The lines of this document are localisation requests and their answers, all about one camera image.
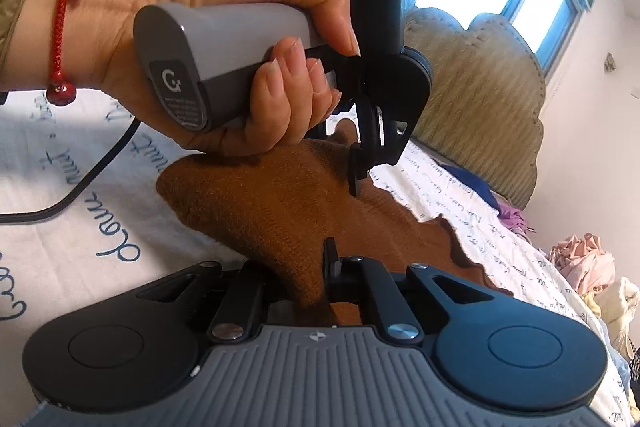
bed sheet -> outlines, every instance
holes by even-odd
[[[100,92],[82,90],[65,108],[47,104],[43,92],[11,93],[0,107],[0,213],[57,202],[131,118]],[[143,124],[63,214],[36,225],[0,226],[1,426],[14,425],[36,405],[20,356],[44,322],[198,261],[216,259],[225,267],[244,261],[180,224],[156,194],[158,174],[189,153]],[[372,178],[417,219],[446,216],[468,256],[497,285],[585,322],[602,338],[596,318],[543,255],[502,227],[491,207],[418,146],[409,144],[397,166],[377,167]],[[592,407],[616,427],[631,425],[612,363]]]

red string bracelet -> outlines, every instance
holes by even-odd
[[[56,14],[53,19],[53,38],[51,43],[51,72],[47,100],[53,105],[62,107],[76,99],[76,86],[65,78],[62,73],[62,29],[65,23],[66,3],[68,0],[58,0]]]

beige padded headboard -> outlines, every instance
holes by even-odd
[[[404,42],[433,67],[413,136],[524,208],[536,186],[545,100],[545,77],[526,42],[498,15],[479,15],[463,30],[435,8],[409,15]]]

brown sock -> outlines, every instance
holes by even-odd
[[[328,140],[303,140],[260,157],[196,154],[169,166],[157,190],[186,226],[260,261],[286,282],[302,322],[357,323],[354,307],[333,310],[324,294],[322,248],[335,237],[338,253],[378,259],[389,271],[427,263],[495,288],[481,265],[462,251],[449,222],[419,223],[371,179],[360,196],[347,183],[352,121]]]

logo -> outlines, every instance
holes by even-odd
[[[309,338],[314,342],[320,342],[325,340],[326,335],[322,331],[314,331],[309,335]]]
[[[171,92],[181,92],[180,80],[175,78],[175,73],[172,70],[162,70],[162,81],[166,88]]]

